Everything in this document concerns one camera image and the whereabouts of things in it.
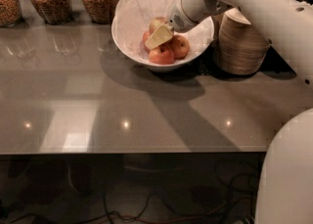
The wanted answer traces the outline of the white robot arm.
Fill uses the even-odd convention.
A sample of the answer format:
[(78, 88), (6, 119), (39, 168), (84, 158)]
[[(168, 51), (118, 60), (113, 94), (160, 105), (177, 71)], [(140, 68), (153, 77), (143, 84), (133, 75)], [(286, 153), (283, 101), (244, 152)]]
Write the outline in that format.
[[(312, 86), (313, 9), (296, 0), (174, 0), (166, 18), (178, 32), (229, 8), (238, 9)], [(255, 224), (313, 224), (313, 110), (276, 134), (262, 166)]]

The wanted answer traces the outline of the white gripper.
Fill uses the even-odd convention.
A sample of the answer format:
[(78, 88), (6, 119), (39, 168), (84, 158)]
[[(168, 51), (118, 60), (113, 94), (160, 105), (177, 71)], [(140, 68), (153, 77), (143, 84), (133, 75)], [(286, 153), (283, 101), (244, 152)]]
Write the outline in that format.
[(187, 32), (208, 17), (226, 12), (229, 6), (219, 0), (174, 0), (169, 6), (167, 21), (160, 25), (146, 41), (146, 46), (154, 48), (170, 41), (176, 32)]

